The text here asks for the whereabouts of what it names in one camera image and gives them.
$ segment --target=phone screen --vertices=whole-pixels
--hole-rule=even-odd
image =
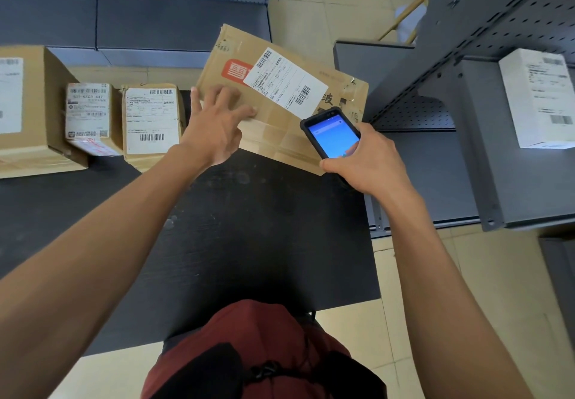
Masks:
[[[358,136],[339,114],[310,126],[309,131],[329,158],[345,155],[346,150],[359,141]]]

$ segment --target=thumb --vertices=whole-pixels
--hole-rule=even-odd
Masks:
[[[328,173],[339,173],[343,158],[326,158],[320,161],[320,167]]]

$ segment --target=barcode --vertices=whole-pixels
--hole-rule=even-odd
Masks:
[[[545,58],[543,57],[543,62],[547,64],[556,64],[557,66],[563,66],[563,61],[556,60],[555,58]]]
[[[20,60],[18,58],[0,58],[0,64],[12,66],[14,64],[20,64]]]
[[[573,118],[571,116],[559,116],[558,114],[551,114],[551,123],[558,123],[559,125],[572,125]]]
[[[106,93],[104,88],[71,88],[70,93]]]
[[[141,142],[157,142],[164,140],[164,134],[140,134]]]
[[[304,88],[299,92],[298,97],[296,97],[296,104],[302,105],[305,101],[305,98],[308,97],[310,90],[311,89],[305,85]]]
[[[266,49],[266,51],[262,55],[262,58],[260,58],[258,61],[258,64],[256,64],[256,67],[258,69],[261,69],[263,67],[263,65],[266,63],[267,59],[270,57],[270,55],[271,55],[271,50]]]
[[[166,90],[150,90],[149,91],[150,95],[173,95],[174,94],[174,89],[170,88],[170,89],[166,89]]]

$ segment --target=white box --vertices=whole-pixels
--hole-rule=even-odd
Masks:
[[[519,146],[575,147],[575,90],[563,55],[517,49],[499,67]]]

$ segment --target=package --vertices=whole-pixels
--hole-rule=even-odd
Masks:
[[[64,138],[66,86],[77,82],[43,46],[0,47],[0,178],[88,166]]]
[[[240,148],[321,175],[320,156],[299,128],[320,110],[340,106],[361,121],[367,83],[284,48],[224,25],[197,87],[203,97],[214,84],[241,90],[238,105],[258,109],[241,122]]]
[[[575,91],[563,55],[516,49],[499,67],[519,146],[575,147]]]
[[[124,157],[145,172],[179,143],[186,124],[182,95],[174,84],[122,86]]]
[[[120,91],[111,84],[68,84],[66,138],[90,155],[123,155]]]

